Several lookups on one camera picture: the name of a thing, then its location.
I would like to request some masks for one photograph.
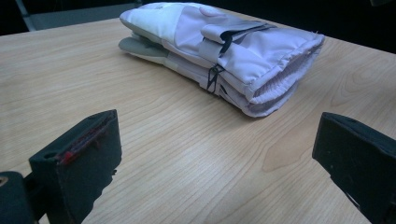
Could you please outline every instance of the wooden table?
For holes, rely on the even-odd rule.
[[[85,223],[368,222],[312,147],[324,111],[396,138],[396,55],[327,37],[287,103],[252,119],[119,50],[129,34],[109,20],[0,37],[0,171],[29,174],[38,150],[117,109],[122,162]]]

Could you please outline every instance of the red marking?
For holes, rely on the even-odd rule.
[[[62,164],[68,164],[70,162],[72,162],[75,159],[75,154],[73,152],[70,151],[66,151],[64,153],[64,158],[62,159]]]

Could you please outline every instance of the black strap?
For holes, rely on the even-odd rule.
[[[213,83],[215,83],[215,87],[213,88],[213,91],[211,93],[214,93],[216,91],[216,86],[218,83],[218,75],[219,73],[223,72],[225,69],[221,67],[218,63],[215,64],[215,66],[211,67],[209,69],[209,72],[207,73],[207,86],[206,90],[209,91],[210,86],[212,86]]]

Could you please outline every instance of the dark background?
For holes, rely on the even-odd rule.
[[[131,3],[132,0],[23,0],[30,14]],[[158,1],[143,1],[144,4]],[[396,53],[396,1],[370,0],[194,1]],[[15,0],[0,0],[0,35],[27,32]]]

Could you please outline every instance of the folded garment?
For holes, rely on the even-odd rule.
[[[120,20],[133,31],[121,49],[194,79],[251,117],[267,116],[290,98],[324,40],[192,3],[148,4]]]

